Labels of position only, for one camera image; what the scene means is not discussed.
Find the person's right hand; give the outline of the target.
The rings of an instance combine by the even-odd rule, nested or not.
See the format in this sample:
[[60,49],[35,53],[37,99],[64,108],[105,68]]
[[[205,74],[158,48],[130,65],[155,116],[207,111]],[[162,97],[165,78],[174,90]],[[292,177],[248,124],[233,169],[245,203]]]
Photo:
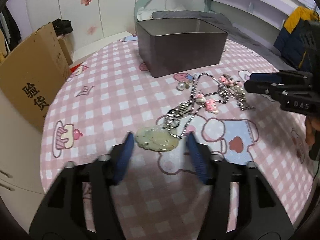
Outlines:
[[320,130],[319,118],[307,116],[305,119],[305,129],[306,129],[305,141],[309,146],[312,146],[316,141],[315,131]]

